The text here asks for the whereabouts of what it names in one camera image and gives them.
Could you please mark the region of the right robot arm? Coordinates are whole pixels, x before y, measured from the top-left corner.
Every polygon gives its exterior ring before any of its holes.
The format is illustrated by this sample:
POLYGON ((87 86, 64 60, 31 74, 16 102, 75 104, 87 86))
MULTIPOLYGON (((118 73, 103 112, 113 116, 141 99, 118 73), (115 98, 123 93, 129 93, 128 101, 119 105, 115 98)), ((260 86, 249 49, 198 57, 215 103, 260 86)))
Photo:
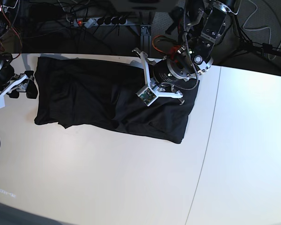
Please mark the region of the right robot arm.
POLYGON ((17 75, 11 62, 19 57, 13 57, 8 52, 2 52, 1 43, 3 37, 12 31, 18 37, 20 45, 22 38, 15 28, 15 22, 20 12, 21 2, 19 0, 0 0, 0 96, 4 91, 10 98, 18 98, 19 93, 26 93, 26 97, 36 99, 38 95, 37 87, 34 83, 34 72, 29 70, 17 75))

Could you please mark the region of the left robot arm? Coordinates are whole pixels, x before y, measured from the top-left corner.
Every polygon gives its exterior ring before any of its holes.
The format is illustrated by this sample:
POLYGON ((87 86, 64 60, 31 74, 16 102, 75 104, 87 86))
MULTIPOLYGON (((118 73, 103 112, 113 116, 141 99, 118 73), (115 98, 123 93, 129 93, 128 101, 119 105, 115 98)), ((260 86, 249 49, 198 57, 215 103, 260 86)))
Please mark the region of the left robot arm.
POLYGON ((211 51, 224 33, 225 19, 237 15, 240 4, 239 0, 190 0, 182 14, 173 18, 181 39, 154 38, 173 45, 161 61, 149 60, 146 52, 133 49, 144 71, 144 86, 136 94, 146 106, 163 97, 184 103, 181 91, 195 89, 199 76, 210 69, 211 51))

